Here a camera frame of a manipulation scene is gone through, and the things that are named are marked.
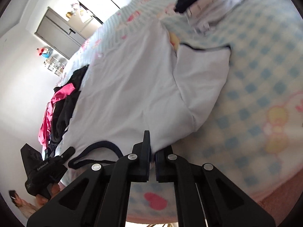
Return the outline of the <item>operator left hand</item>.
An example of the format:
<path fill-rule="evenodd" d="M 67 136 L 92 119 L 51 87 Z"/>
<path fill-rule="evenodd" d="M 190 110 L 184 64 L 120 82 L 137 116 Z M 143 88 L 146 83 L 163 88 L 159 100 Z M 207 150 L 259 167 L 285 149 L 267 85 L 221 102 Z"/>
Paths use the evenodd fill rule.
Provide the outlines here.
<path fill-rule="evenodd" d="M 47 192 L 48 198 L 40 194 L 37 194 L 35 197 L 38 208 L 43 207 L 47 202 L 49 202 L 49 200 L 53 199 L 61 191 L 60 186 L 57 183 L 53 184 L 49 190 L 50 191 Z"/>

